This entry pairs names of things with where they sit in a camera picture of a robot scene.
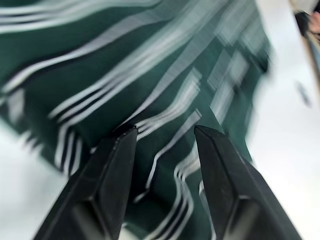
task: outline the dark green fabric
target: dark green fabric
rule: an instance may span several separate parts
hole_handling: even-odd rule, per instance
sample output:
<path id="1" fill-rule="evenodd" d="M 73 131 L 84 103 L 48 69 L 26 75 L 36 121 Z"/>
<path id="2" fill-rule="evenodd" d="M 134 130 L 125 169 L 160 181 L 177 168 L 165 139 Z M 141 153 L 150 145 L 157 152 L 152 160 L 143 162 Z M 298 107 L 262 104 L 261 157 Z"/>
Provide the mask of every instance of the dark green fabric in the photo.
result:
<path id="1" fill-rule="evenodd" d="M 152 15 L 154 13 L 150 13 L 152 19 L 155 20 L 154 22 L 132 29 L 99 49 L 40 68 L 25 77 L 20 84 L 8 88 L 15 76 L 29 66 L 75 51 L 129 16 L 133 16 L 131 20 L 134 22 L 138 19 L 135 17 L 137 14 L 153 10 L 161 6 L 164 1 L 167 11 L 170 10 L 170 6 L 175 6 L 172 9 L 176 10 L 171 9 L 173 11 L 172 17 L 163 17 L 162 19 L 161 14 Z M 52 166 L 70 175 L 74 173 L 73 170 L 77 169 L 75 166 L 77 156 L 79 157 L 80 153 L 80 165 L 84 165 L 100 139 L 121 126 L 141 106 L 171 66 L 175 66 L 174 70 L 177 71 L 186 61 L 186 67 L 174 77 L 164 91 L 143 111 L 126 123 L 129 125 L 139 124 L 148 118 L 165 113 L 168 107 L 173 107 L 172 111 L 161 115 L 160 120 L 151 119 L 146 126 L 155 127 L 154 130 L 137 142 L 125 222 L 127 223 L 126 228 L 140 239 L 207 240 L 214 236 L 212 236 L 207 208 L 204 206 L 199 192 L 202 176 L 199 169 L 199 159 L 193 159 L 192 149 L 195 149 L 193 148 L 195 144 L 193 128 L 195 124 L 198 124 L 224 132 L 230 137 L 239 154 L 248 161 L 252 161 L 246 146 L 245 136 L 253 109 L 254 90 L 261 75 L 268 68 L 269 43 L 264 34 L 254 0 L 164 1 L 145 0 L 149 4 L 142 4 L 143 1 L 137 0 L 133 1 L 137 4 L 131 6 L 118 3 L 119 6 L 101 7 L 81 19 L 65 20 L 65 22 L 54 26 L 38 27 L 31 24 L 28 25 L 28 30 L 12 30 L 10 32 L 6 29 L 3 30 L 6 32 L 1 32 L 4 28 L 1 28 L 0 25 L 0 83 L 3 100 L 0 114 L 11 127 L 20 134 L 28 136 L 28 141 L 36 139 L 34 147 L 39 144 L 43 145 L 41 154 Z M 190 15 L 192 18 L 183 18 L 185 13 L 188 11 L 191 13 L 193 9 L 198 7 L 200 11 Z M 197 16 L 205 11 L 209 11 L 210 14 L 208 13 L 207 16 L 204 15 L 203 18 L 197 20 Z M 52 12 L 53 18 L 55 15 L 58 18 L 58 13 Z M 6 18 L 13 19 L 15 16 L 8 15 Z M 88 102 L 84 108 L 75 111 L 80 115 L 86 108 L 91 108 L 94 104 L 102 101 L 103 97 L 115 91 L 131 76 L 142 71 L 144 67 L 148 68 L 146 72 L 136 77 L 133 82 L 88 116 L 74 124 L 69 123 L 69 120 L 73 119 L 72 117 L 60 121 L 67 110 L 71 109 L 68 108 L 55 117 L 51 117 L 52 111 L 61 103 L 72 100 L 73 96 L 83 90 L 89 90 L 106 74 L 108 74 L 107 77 L 111 76 L 110 74 L 136 51 L 141 49 L 144 53 L 144 49 L 148 49 L 148 44 L 152 44 L 150 39 L 153 36 L 172 24 L 180 24 L 180 21 L 183 23 L 188 21 L 186 26 L 181 25 L 182 30 L 197 21 L 199 25 L 191 31 L 190 36 L 185 35 L 179 38 L 179 41 L 174 42 L 172 47 L 166 50 L 169 51 L 169 54 L 157 62 L 155 66 L 148 68 L 148 64 L 151 62 L 149 57 L 160 58 L 165 50 L 150 51 L 145 56 L 147 61 L 143 62 L 144 59 L 142 59 L 141 64 L 135 63 L 130 66 L 129 61 L 129 64 L 122 66 L 117 74 L 101 85 L 102 87 L 71 105 L 75 108 Z M 12 23 L 12 26 L 25 24 L 30 23 L 17 22 Z M 172 31 L 179 34 L 179 29 Z M 170 34 L 169 31 L 165 32 L 162 41 L 171 37 Z M 201 45 L 205 46 L 212 34 L 214 36 L 209 44 L 204 47 L 204 50 L 200 50 L 195 59 L 192 59 L 195 52 L 198 51 L 197 48 Z M 180 59 L 179 57 L 185 52 L 188 53 L 185 55 L 186 57 Z M 220 72 L 216 73 L 215 66 L 218 64 L 221 65 L 218 69 Z M 242 70 L 244 75 L 239 79 L 234 79 L 233 73 L 239 72 L 241 74 Z M 107 89 L 112 84 L 114 86 L 109 91 L 93 99 L 95 94 Z M 223 95 L 226 98 L 225 101 L 219 103 L 224 106 L 222 114 L 214 112 L 212 106 L 217 106 L 219 98 L 215 98 L 215 95 L 223 88 L 226 89 L 226 94 Z M 184 100 L 181 100 L 182 89 L 190 91 Z M 183 109 L 189 99 L 192 99 L 192 95 L 195 97 L 188 108 L 184 109 L 181 114 L 175 115 L 179 109 Z M 21 103 L 23 103 L 23 107 L 22 111 L 19 111 L 16 106 Z M 143 133 L 142 127 L 143 125 L 139 128 L 139 134 Z M 61 162 L 58 161 L 57 165 L 55 155 L 59 151 L 59 146 L 62 146 L 63 151 L 59 160 Z M 147 188 L 146 183 L 159 153 L 161 155 L 157 160 L 150 188 Z M 193 171 L 185 181 L 182 178 L 176 178 L 175 169 L 184 161 L 187 163 L 188 159 L 191 161 L 190 165 L 185 165 L 185 169 L 181 168 L 181 172 L 185 171 L 183 174 L 187 174 L 187 170 Z M 176 206 L 177 208 L 174 208 L 173 205 L 179 196 L 179 191 L 181 192 L 181 200 Z M 137 200 L 137 196 L 142 193 L 145 193 L 144 197 Z M 163 220 L 172 210 L 174 210 L 174 214 L 163 229 L 154 237 L 148 237 L 150 233 L 161 226 Z"/>

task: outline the white surface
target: white surface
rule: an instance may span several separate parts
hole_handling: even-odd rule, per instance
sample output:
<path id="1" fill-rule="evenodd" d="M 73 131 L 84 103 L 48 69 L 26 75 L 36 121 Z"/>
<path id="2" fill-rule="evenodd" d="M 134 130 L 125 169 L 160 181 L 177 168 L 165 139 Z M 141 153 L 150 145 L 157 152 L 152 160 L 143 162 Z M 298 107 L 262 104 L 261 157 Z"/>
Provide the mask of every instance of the white surface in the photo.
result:
<path id="1" fill-rule="evenodd" d="M 247 144 L 258 170 L 306 240 L 320 239 L 320 100 L 286 0 L 257 0 L 273 45 L 270 73 L 255 93 Z M 302 101 L 297 83 L 310 98 Z"/>
<path id="2" fill-rule="evenodd" d="M 320 106 L 315 76 L 287 0 L 257 0 L 274 47 L 259 85 L 247 138 L 258 169 L 306 240 L 320 239 Z M 304 105 L 300 82 L 311 99 Z M 39 159 L 26 157 L 0 124 L 0 239 L 28 240 L 66 183 Z M 127 232 L 122 239 L 132 239 Z"/>

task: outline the green and white striped cloth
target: green and white striped cloth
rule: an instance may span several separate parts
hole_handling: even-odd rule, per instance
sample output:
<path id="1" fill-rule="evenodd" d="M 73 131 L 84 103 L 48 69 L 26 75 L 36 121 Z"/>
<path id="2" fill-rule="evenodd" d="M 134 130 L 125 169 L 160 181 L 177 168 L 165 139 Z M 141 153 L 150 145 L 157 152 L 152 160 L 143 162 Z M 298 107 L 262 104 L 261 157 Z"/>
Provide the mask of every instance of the green and white striped cloth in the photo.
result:
<path id="1" fill-rule="evenodd" d="M 0 6 L 0 114 L 25 143 L 72 175 L 101 138 L 136 125 L 126 228 L 144 240 L 215 239 L 193 129 L 228 134 L 252 161 L 245 135 L 269 47 L 255 1 Z"/>

